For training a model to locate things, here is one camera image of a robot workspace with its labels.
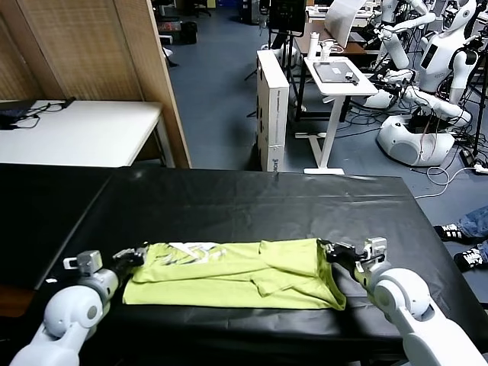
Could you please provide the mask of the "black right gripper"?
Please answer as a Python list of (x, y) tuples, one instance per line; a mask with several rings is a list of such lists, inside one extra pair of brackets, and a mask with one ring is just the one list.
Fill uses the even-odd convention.
[(344, 242), (334, 243), (321, 238), (318, 238), (316, 242), (323, 250), (329, 263), (336, 263), (349, 273), (354, 273), (356, 263), (366, 258), (364, 253), (357, 253), (354, 246)]

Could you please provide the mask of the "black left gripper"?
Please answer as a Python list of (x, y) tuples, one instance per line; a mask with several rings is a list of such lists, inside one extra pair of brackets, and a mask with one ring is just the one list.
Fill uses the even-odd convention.
[(113, 255), (112, 271), (118, 278), (125, 278), (131, 271), (146, 262), (149, 244), (122, 249)]

